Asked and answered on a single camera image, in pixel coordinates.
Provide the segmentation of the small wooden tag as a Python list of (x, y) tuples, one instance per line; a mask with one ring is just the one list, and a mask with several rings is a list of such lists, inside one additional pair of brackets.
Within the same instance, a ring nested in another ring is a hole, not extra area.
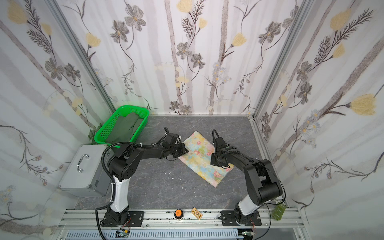
[(203, 214), (196, 208), (192, 208), (191, 213), (193, 216), (195, 216), (198, 220), (201, 220), (203, 218)]

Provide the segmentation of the pastel floral skirt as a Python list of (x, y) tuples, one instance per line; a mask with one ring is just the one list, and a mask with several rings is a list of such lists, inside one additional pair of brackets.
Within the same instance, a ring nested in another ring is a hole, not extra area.
[(229, 164), (230, 167), (226, 169), (212, 166), (211, 156), (215, 148), (197, 131), (194, 131), (183, 143), (189, 152), (179, 157), (179, 160), (215, 188), (234, 168), (232, 164)]

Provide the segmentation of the dark green skirt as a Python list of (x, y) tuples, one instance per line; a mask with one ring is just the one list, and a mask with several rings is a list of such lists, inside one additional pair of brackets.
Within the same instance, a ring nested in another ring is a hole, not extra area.
[(130, 142), (143, 120), (136, 113), (130, 113), (126, 117), (119, 116), (105, 142), (109, 144)]

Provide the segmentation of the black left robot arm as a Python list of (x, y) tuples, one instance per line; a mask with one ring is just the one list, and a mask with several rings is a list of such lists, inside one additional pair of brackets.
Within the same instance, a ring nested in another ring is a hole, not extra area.
[(107, 147), (102, 153), (101, 165), (111, 180), (112, 196), (107, 205), (95, 209), (97, 227), (122, 227), (131, 220), (129, 184), (142, 160), (169, 156), (176, 160), (188, 152), (180, 136), (169, 132), (151, 145), (119, 142)]

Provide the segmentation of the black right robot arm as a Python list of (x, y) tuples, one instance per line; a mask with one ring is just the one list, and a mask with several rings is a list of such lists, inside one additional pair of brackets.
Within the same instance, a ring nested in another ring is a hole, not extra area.
[(247, 195), (234, 209), (235, 221), (245, 225), (255, 216), (255, 212), (265, 203), (285, 194), (269, 160), (251, 158), (234, 146), (227, 144), (222, 137), (213, 139), (215, 152), (211, 155), (211, 165), (227, 169), (234, 165), (245, 175)]

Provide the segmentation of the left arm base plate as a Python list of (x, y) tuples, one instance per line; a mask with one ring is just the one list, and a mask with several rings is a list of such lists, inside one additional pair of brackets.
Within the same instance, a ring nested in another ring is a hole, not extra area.
[(105, 213), (101, 220), (102, 227), (141, 227), (144, 219), (144, 211), (123, 211), (116, 213), (112, 210)]

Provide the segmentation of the green plastic basket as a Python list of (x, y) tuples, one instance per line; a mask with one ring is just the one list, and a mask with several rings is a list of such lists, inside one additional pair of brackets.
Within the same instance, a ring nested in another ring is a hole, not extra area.
[(141, 119), (144, 119), (141, 125), (139, 126), (138, 130), (136, 131), (136, 133), (131, 138), (130, 142), (134, 143), (139, 137), (139, 135), (141, 134), (141, 132), (143, 131), (144, 127), (146, 126), (150, 112), (146, 108), (131, 106), (131, 105), (124, 105), (119, 107), (110, 116), (110, 118), (101, 126), (101, 128), (95, 134), (95, 137), (94, 137), (95, 142), (101, 145), (111, 145), (109, 143), (106, 143), (105, 140), (111, 133), (112, 128), (115, 126), (115, 123), (118, 117), (119, 116), (126, 117), (130, 113), (136, 113), (139, 115)]

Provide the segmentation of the orange emergency stop button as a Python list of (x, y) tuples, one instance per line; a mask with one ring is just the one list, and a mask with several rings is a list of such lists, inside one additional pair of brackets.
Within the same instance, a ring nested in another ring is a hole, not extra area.
[(183, 217), (184, 217), (184, 211), (181, 209), (176, 209), (174, 212), (174, 218), (179, 221), (179, 220), (182, 220)]

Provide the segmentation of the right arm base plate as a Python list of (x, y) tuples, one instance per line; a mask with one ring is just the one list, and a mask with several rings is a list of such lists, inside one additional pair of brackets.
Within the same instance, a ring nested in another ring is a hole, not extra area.
[(244, 216), (240, 210), (221, 211), (219, 220), (223, 227), (259, 227), (262, 225), (261, 217), (258, 211)]

